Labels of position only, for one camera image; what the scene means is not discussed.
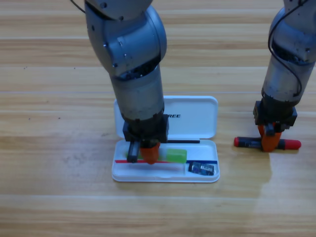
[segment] green eraser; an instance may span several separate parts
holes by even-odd
[[[138,154],[138,159],[143,159],[140,153]],[[187,162],[187,150],[167,149],[166,157],[164,158],[163,156],[159,155],[158,161],[167,161],[167,162],[185,164]]]
[[[187,150],[167,149],[166,161],[185,164],[187,162]]]

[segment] red stripe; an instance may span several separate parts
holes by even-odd
[[[120,164],[123,164],[123,163],[127,163],[126,160],[124,159],[116,159],[115,160],[115,163],[120,163]],[[138,160],[137,163],[147,163],[146,161],[144,160]],[[167,162],[167,161],[156,161],[156,163],[172,163],[172,162]]]

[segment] blue stripe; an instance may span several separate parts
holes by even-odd
[[[198,162],[202,164],[217,164],[217,160],[187,160],[187,164],[190,164],[191,162]]]

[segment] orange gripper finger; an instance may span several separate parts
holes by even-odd
[[[276,132],[274,136],[267,136],[264,134],[261,139],[262,150],[264,152],[272,152],[277,147],[281,134],[281,132]]]
[[[157,143],[152,148],[140,148],[140,154],[145,162],[148,164],[155,164],[159,159],[159,147],[160,143]]]
[[[259,125],[258,126],[258,130],[259,130],[260,136],[263,137],[263,135],[265,135],[264,126],[263,125]]]

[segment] red cap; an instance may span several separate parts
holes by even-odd
[[[285,150],[298,150],[302,146],[302,143],[298,140],[285,140]]]
[[[234,139],[234,146],[238,147],[238,145],[239,145],[239,139],[238,139],[238,137],[235,137],[235,139]]]

